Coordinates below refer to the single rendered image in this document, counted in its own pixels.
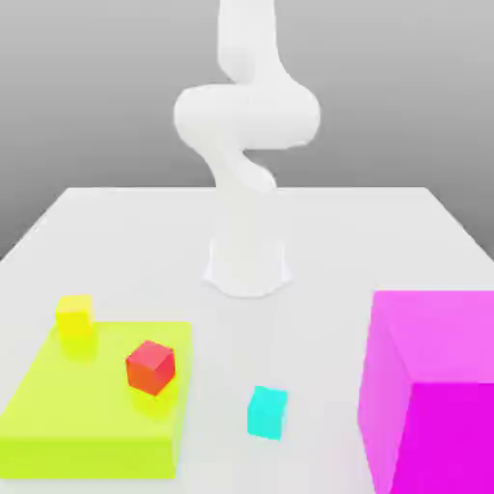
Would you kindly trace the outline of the small red cube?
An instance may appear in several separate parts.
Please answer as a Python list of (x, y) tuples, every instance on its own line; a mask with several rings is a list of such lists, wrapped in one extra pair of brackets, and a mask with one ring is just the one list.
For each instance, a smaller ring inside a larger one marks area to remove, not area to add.
[(128, 385), (157, 396), (175, 377), (175, 351), (153, 341), (144, 341), (125, 359)]

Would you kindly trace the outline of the small cyan cube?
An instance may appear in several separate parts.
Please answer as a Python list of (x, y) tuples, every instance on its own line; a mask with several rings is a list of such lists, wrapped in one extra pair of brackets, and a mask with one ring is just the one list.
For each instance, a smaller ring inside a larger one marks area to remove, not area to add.
[(256, 386), (247, 407), (247, 432), (280, 441), (288, 404), (288, 392)]

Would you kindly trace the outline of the small yellow cube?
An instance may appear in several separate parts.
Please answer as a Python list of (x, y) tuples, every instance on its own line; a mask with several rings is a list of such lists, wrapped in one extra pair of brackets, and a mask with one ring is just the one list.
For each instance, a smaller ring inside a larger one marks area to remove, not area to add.
[(89, 339), (95, 332), (95, 311), (90, 294), (65, 295), (56, 307), (56, 326), (65, 339)]

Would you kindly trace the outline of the large lime box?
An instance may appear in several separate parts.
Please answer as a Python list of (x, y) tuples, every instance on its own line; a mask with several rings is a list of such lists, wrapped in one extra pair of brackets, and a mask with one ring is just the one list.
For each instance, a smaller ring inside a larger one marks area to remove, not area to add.
[[(125, 360), (152, 341), (176, 354), (157, 395), (129, 386)], [(50, 329), (0, 413), (0, 479), (172, 479), (192, 363), (187, 322), (99, 322), (86, 351)]]

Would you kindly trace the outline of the large magenta box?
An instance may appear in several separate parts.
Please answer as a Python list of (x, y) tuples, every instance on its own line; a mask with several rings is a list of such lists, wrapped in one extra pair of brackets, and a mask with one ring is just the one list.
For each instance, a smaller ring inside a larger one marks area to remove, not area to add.
[(375, 494), (494, 494), (494, 290), (376, 291), (357, 417)]

